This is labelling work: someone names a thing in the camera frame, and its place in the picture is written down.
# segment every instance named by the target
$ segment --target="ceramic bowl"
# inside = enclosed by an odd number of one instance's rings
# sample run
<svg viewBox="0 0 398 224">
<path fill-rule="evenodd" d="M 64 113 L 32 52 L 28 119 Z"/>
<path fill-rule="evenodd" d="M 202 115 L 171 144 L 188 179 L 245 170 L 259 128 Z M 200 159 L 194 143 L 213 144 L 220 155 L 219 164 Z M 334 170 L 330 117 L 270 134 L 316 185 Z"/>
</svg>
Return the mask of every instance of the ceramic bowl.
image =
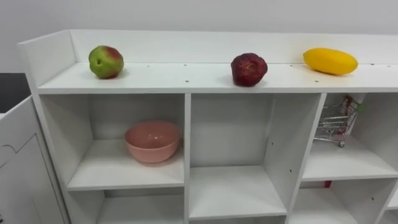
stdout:
<svg viewBox="0 0 398 224">
<path fill-rule="evenodd" d="M 140 162 L 157 163 L 170 158 L 178 147 L 180 133 L 166 121 L 146 121 L 130 128 L 125 135 L 127 148 Z"/>
</svg>

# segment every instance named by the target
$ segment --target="yellow squash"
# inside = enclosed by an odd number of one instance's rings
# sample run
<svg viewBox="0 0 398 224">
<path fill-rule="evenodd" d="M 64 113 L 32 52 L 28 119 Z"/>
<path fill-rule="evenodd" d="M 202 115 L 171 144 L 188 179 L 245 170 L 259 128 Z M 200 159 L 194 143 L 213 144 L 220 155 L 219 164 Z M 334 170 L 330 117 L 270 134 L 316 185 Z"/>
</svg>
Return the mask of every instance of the yellow squash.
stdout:
<svg viewBox="0 0 398 224">
<path fill-rule="evenodd" d="M 327 48 L 314 48 L 303 54 L 304 62 L 312 69 L 332 75 L 345 75 L 358 67 L 350 54 Z"/>
</svg>

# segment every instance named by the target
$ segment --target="shelf top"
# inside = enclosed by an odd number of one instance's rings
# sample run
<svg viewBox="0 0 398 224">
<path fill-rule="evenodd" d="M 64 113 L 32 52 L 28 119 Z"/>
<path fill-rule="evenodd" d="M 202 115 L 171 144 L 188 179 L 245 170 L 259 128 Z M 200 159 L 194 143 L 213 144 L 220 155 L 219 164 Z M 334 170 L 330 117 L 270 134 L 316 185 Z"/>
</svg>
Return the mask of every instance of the shelf top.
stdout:
<svg viewBox="0 0 398 224">
<path fill-rule="evenodd" d="M 141 164 L 123 140 L 96 140 L 69 182 L 69 191 L 181 187 L 183 157 L 178 152 L 160 164 Z"/>
<path fill-rule="evenodd" d="M 360 65 L 342 77 L 301 64 L 270 64 L 255 87 L 234 85 L 228 63 L 126 63 L 119 77 L 100 80 L 76 63 L 39 86 L 39 94 L 398 92 L 398 65 Z"/>
<path fill-rule="evenodd" d="M 358 224 L 330 189 L 298 190 L 291 224 Z"/>
<path fill-rule="evenodd" d="M 191 168 L 190 220 L 285 215 L 261 166 Z"/>
<path fill-rule="evenodd" d="M 387 206 L 388 210 L 398 209 L 398 189 L 394 192 L 390 203 Z"/>
<path fill-rule="evenodd" d="M 303 173 L 303 181 L 396 177 L 394 168 L 351 136 L 347 136 L 344 148 L 314 141 Z"/>
</svg>

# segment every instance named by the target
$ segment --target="cabinet door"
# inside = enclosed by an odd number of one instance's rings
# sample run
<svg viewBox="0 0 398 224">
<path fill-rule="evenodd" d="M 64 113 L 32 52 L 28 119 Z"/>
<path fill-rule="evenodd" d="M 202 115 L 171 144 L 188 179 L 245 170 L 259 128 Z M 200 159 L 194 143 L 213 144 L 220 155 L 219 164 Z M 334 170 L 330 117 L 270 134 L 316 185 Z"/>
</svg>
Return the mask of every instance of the cabinet door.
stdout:
<svg viewBox="0 0 398 224">
<path fill-rule="evenodd" d="M 9 146 L 0 148 L 0 157 L 8 157 L 0 168 L 0 214 L 4 223 L 63 224 L 36 135 L 17 153 Z"/>
<path fill-rule="evenodd" d="M 25 180 L 21 161 L 9 146 L 0 147 L 0 214 L 4 224 L 42 224 Z"/>
</svg>

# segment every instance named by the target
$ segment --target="metal wire cart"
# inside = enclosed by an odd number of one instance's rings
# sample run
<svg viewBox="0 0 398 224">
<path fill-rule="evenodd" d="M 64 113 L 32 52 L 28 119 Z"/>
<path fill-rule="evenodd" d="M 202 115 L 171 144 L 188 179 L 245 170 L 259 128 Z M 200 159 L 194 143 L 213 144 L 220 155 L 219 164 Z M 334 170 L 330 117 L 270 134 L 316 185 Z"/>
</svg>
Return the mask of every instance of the metal wire cart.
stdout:
<svg viewBox="0 0 398 224">
<path fill-rule="evenodd" d="M 339 147 L 344 147 L 345 134 L 363 109 L 364 105 L 350 96 L 344 97 L 338 105 L 323 107 L 314 140 L 338 142 Z"/>
</svg>

